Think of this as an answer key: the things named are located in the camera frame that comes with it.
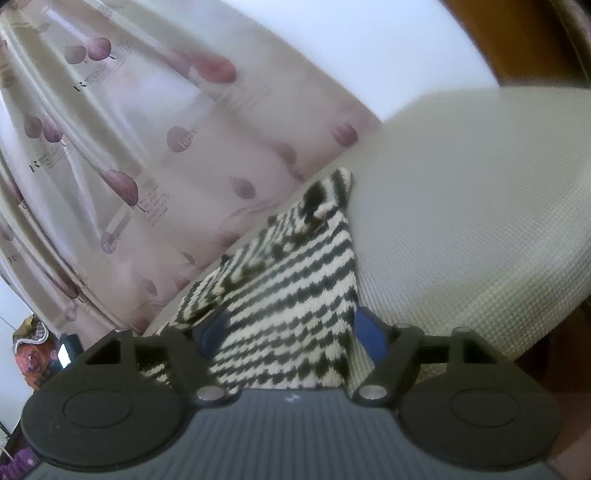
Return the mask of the pink leaf print curtain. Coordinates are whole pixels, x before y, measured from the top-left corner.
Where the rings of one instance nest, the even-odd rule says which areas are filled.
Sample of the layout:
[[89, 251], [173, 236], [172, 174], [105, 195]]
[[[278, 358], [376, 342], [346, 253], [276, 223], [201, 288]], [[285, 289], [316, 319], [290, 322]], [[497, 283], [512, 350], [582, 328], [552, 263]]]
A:
[[221, 1], [1, 7], [1, 275], [54, 332], [143, 332], [377, 127]]

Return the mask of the black white striped knit sweater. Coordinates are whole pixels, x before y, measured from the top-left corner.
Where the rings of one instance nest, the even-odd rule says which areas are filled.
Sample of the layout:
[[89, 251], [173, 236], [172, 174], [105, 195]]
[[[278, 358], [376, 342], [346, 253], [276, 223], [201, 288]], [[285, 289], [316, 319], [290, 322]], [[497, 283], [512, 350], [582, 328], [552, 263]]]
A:
[[346, 168], [311, 184], [182, 298], [168, 325], [183, 333], [228, 312], [208, 368], [229, 392], [348, 385], [359, 306], [352, 189]]

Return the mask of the colourful object behind curtain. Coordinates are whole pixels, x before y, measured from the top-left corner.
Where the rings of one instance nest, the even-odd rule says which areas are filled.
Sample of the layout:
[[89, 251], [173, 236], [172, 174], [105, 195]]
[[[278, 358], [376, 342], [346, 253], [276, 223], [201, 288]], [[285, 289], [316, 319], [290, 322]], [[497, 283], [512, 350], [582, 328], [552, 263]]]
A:
[[55, 335], [35, 315], [27, 317], [12, 335], [15, 362], [25, 380], [39, 390], [62, 369]]

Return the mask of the brown wooden door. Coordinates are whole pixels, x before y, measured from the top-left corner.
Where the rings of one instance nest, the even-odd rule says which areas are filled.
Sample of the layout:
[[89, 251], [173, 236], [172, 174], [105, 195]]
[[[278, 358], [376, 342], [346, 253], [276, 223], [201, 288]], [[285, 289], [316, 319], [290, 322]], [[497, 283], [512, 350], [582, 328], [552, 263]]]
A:
[[503, 86], [590, 86], [572, 37], [551, 1], [446, 1]]

